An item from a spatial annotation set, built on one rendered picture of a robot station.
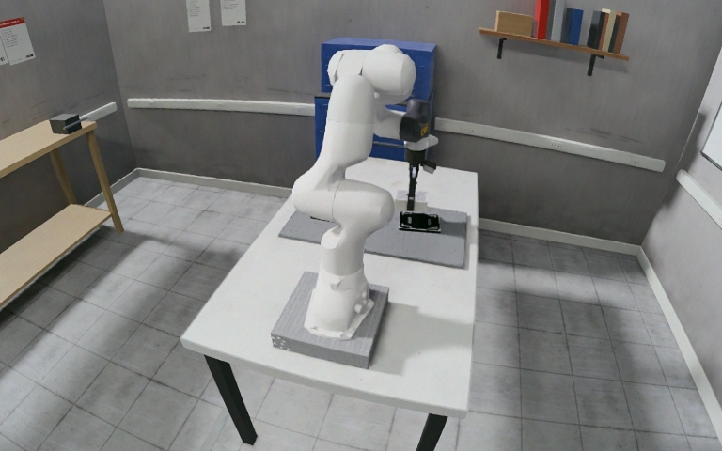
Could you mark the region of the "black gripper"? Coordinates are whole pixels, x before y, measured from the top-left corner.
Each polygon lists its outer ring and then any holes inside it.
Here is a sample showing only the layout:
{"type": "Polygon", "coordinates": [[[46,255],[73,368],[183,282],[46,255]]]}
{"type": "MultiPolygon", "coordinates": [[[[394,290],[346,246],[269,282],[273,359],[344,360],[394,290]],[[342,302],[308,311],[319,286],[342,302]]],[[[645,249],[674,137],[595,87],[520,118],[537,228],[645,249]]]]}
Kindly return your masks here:
{"type": "Polygon", "coordinates": [[[406,194],[406,195],[408,195],[406,211],[414,211],[415,197],[416,197],[416,185],[417,185],[416,179],[418,178],[419,164],[425,162],[425,156],[426,156],[426,149],[423,149],[421,151],[414,151],[409,148],[405,148],[404,159],[406,162],[409,163],[409,178],[410,178],[410,185],[408,188],[409,194],[406,194]]]}

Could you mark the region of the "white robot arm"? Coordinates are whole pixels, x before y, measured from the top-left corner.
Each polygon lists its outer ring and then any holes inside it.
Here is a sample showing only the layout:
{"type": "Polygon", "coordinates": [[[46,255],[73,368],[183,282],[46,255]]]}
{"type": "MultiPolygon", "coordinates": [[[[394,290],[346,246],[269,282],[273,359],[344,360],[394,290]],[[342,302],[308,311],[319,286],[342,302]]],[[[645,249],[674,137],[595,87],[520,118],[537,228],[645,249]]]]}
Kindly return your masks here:
{"type": "Polygon", "coordinates": [[[395,211],[388,190],[346,179],[345,169],[368,158],[373,133],[402,140],[414,151],[438,143],[438,138],[429,135],[429,102],[410,99],[406,113],[385,108],[412,93],[414,61],[394,45],[375,50],[379,51],[339,51],[330,60],[328,74],[334,88],[322,152],[292,190],[297,210],[338,224],[322,237],[320,276],[304,326],[312,334],[334,340],[351,339],[374,306],[364,275],[365,242],[391,221],[395,211]]]}

